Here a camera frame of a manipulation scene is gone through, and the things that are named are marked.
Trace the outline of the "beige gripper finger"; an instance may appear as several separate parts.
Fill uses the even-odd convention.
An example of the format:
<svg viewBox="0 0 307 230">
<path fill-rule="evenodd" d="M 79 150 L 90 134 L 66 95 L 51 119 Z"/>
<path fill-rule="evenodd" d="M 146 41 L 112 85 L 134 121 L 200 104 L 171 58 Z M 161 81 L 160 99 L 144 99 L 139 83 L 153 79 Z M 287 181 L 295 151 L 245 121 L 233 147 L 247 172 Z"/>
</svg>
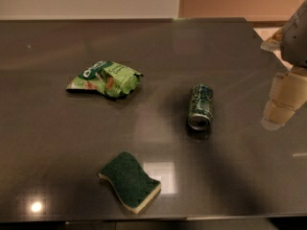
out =
<svg viewBox="0 0 307 230">
<path fill-rule="evenodd" d="M 307 68 L 294 66 L 286 74 L 277 73 L 269 97 L 261 124 L 267 130 L 278 130 L 307 102 Z"/>
<path fill-rule="evenodd" d="M 281 47 L 281 42 L 283 38 L 283 29 L 278 29 L 273 33 L 268 39 L 261 43 L 260 48 L 265 51 L 273 52 L 279 51 Z"/>
</svg>

